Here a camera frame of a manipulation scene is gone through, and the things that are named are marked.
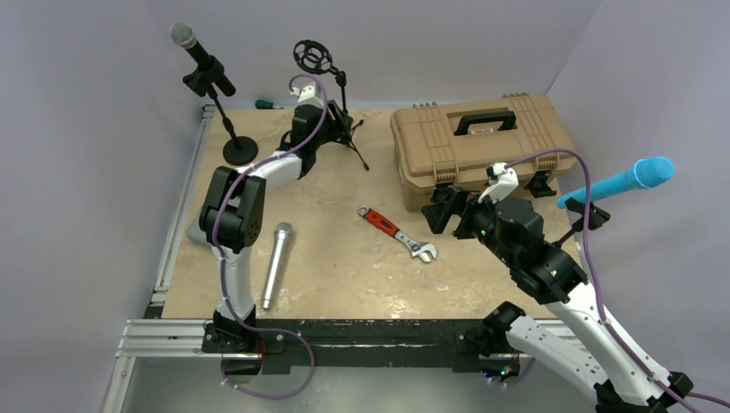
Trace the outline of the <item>silver mesh head microphone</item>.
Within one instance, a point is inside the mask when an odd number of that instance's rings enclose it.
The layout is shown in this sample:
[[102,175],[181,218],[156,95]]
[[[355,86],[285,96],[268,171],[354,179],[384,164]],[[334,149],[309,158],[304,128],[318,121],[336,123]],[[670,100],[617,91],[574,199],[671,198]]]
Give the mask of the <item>silver mesh head microphone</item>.
[[280,222],[274,231],[274,244],[262,293],[261,305],[265,311],[274,308],[293,240],[293,226],[288,222]]

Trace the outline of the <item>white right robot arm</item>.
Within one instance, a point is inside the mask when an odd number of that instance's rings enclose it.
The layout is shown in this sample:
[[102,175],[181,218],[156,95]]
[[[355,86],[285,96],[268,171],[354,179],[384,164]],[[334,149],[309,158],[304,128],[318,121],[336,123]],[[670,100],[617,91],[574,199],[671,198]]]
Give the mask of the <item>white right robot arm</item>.
[[522,309],[504,302],[484,320],[490,348],[510,345],[532,355],[580,389],[597,412],[666,412],[690,395],[694,385],[686,374],[662,367],[598,304],[585,271],[546,240],[544,220],[530,201],[481,202],[475,193],[450,187],[421,212],[435,234],[458,216],[454,236],[474,238],[490,250],[518,288],[548,308],[584,346],[578,349],[542,332]]

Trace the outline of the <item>red handled adjustable wrench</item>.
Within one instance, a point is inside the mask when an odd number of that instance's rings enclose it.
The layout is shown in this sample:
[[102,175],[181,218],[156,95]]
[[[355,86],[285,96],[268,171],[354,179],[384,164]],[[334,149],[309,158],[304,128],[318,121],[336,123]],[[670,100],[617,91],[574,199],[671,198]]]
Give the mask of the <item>red handled adjustable wrench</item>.
[[373,208],[359,206],[357,213],[371,225],[402,243],[408,249],[412,258],[419,258],[424,263],[431,263],[437,259],[437,250],[432,243],[415,240],[398,228],[390,219],[376,212]]

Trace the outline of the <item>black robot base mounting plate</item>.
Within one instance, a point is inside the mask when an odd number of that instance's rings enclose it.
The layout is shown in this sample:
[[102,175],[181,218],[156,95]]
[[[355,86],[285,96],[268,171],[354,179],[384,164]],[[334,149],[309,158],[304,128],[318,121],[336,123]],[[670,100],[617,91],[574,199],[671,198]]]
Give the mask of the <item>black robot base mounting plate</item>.
[[227,320],[203,324],[201,351],[251,368],[288,374],[294,367],[424,367],[480,372],[510,356],[505,336],[481,319],[258,319],[254,330]]

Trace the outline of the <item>black microphone with mesh head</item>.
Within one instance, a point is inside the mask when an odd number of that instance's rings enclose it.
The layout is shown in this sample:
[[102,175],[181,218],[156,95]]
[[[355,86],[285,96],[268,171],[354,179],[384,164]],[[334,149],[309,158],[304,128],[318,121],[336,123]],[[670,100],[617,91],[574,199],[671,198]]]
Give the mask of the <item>black microphone with mesh head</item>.
[[204,97],[212,86],[216,86],[225,96],[230,97],[236,93],[235,86],[225,74],[223,64],[205,50],[188,23],[174,23],[170,27],[170,37],[197,64],[196,69],[182,79],[193,92],[199,97]]

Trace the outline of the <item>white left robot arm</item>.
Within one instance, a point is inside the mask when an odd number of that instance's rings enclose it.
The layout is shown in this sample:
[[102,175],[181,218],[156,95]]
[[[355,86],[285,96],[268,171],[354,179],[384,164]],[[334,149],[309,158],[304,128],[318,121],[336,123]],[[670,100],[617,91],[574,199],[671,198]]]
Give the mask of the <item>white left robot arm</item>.
[[206,327],[204,349],[218,343],[244,352],[257,344],[256,305],[251,293],[251,248],[263,226],[266,194],[306,176],[321,145],[349,145],[353,120],[335,101],[300,104],[276,150],[242,169],[217,168],[199,216],[217,260],[220,301]]

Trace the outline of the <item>aluminium table frame rails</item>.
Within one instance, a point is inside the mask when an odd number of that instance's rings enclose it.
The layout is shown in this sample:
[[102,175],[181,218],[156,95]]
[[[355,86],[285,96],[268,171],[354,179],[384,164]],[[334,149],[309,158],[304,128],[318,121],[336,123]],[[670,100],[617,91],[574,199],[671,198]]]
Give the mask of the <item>aluminium table frame rails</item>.
[[186,243],[196,180],[209,147],[210,132],[220,129],[216,110],[202,108],[194,152],[182,194],[173,211],[156,280],[144,315],[126,321],[115,353],[114,371],[103,412],[259,412],[264,401],[220,385],[217,354],[201,350],[202,318],[164,317],[171,307],[171,283],[179,252]]

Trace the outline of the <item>tan plastic tool case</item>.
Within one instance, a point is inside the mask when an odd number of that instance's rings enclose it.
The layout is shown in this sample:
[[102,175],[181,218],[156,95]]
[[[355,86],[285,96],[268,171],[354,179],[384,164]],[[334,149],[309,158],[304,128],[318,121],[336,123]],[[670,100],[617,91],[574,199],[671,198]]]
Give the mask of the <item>tan plastic tool case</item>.
[[546,95],[516,93],[499,99],[439,105],[414,104],[390,117],[403,204],[417,212],[439,187],[482,191],[488,166],[517,162],[516,195],[552,196],[551,181],[566,173],[574,147]]

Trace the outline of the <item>blue foam covered microphone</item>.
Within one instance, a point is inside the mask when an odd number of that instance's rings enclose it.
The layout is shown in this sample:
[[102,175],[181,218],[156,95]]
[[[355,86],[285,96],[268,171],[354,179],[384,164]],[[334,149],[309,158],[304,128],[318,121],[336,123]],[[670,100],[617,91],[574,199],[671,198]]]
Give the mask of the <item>blue foam covered microphone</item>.
[[560,209],[566,209],[569,200],[585,203],[588,199],[598,201],[633,190],[656,188],[668,182],[674,175],[675,167],[668,157],[640,159],[623,172],[563,194],[556,201],[556,205]]

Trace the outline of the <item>green handled screwdriver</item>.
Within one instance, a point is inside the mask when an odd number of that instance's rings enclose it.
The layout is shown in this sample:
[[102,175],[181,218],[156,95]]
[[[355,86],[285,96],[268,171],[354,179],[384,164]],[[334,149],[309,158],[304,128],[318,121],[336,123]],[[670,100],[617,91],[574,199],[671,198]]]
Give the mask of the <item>green handled screwdriver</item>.
[[257,99],[255,101],[255,108],[259,110],[278,110],[283,109],[283,107],[278,106],[274,104],[273,102],[270,102],[268,100],[264,99]]

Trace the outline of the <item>black round base mic stand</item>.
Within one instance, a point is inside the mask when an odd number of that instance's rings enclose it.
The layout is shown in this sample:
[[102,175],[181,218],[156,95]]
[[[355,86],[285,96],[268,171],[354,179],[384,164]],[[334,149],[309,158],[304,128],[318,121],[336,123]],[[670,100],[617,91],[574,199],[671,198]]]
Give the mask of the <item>black round base mic stand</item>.
[[210,57],[210,64],[198,64],[197,68],[182,78],[182,82],[199,97],[208,96],[218,109],[223,126],[229,135],[222,154],[225,161],[234,166],[242,166],[252,162],[258,154],[258,145],[250,137],[237,135],[230,118],[220,104],[217,91],[225,96],[233,96],[236,88],[225,74],[223,64],[214,56]]

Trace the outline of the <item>black tripod shock mount stand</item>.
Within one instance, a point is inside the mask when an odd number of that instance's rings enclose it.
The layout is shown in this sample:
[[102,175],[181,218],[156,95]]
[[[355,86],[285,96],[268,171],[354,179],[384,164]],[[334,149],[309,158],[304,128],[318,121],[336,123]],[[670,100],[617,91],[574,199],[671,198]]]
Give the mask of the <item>black tripod shock mount stand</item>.
[[[337,68],[334,65],[333,57],[330,50],[316,40],[300,40],[298,41],[293,49],[294,61],[297,66],[302,69],[305,73],[310,75],[324,75],[331,74],[335,78],[335,82],[340,89],[340,102],[339,107],[348,115],[350,115],[347,100],[346,100],[346,86],[348,84],[348,78],[346,72]],[[363,124],[363,120],[355,122],[353,126],[354,131]],[[356,148],[353,141],[351,143],[339,143],[351,149],[362,162],[362,166],[366,171],[370,171],[369,165],[364,160],[362,154]]]

